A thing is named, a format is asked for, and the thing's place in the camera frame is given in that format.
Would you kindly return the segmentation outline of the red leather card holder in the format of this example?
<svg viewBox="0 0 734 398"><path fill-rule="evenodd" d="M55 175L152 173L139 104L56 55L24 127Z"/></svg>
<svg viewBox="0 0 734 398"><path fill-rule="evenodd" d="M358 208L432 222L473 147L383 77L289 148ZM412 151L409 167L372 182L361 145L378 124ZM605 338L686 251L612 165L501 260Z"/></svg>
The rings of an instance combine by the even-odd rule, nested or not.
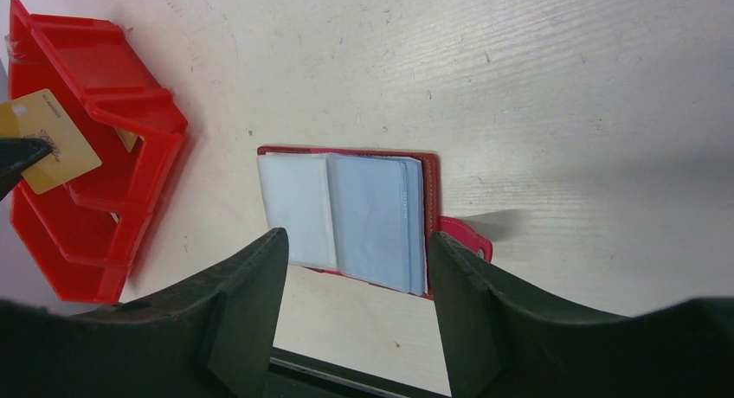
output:
<svg viewBox="0 0 734 398"><path fill-rule="evenodd" d="M433 152L263 145L257 167L267 224L287 231L292 265L429 299L433 233L493 257L485 236L442 215Z"/></svg>

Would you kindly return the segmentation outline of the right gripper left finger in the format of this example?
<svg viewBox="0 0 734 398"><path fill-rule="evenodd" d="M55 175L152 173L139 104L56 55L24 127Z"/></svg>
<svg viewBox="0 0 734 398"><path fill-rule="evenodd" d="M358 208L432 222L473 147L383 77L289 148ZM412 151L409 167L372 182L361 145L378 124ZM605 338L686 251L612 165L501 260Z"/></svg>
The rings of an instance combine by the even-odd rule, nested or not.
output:
<svg viewBox="0 0 734 398"><path fill-rule="evenodd" d="M61 316L1 304L4 397L259 397L288 263L275 228L205 270Z"/></svg>

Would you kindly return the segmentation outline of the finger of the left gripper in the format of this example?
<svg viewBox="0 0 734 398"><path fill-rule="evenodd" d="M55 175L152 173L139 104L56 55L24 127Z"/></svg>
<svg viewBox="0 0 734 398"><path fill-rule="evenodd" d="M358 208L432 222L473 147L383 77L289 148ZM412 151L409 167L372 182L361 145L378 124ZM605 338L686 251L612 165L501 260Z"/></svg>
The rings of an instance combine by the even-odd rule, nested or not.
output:
<svg viewBox="0 0 734 398"><path fill-rule="evenodd" d="M51 153L52 146L40 138L2 138L1 199L18 185L25 170Z"/></svg>

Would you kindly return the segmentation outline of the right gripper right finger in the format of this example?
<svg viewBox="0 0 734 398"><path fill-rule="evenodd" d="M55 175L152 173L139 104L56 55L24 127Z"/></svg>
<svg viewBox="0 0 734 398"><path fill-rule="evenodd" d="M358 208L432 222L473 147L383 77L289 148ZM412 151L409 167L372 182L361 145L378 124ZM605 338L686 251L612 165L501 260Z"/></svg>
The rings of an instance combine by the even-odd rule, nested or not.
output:
<svg viewBox="0 0 734 398"><path fill-rule="evenodd" d="M730 397L733 301L624 317L547 292L447 234L428 269L454 397Z"/></svg>

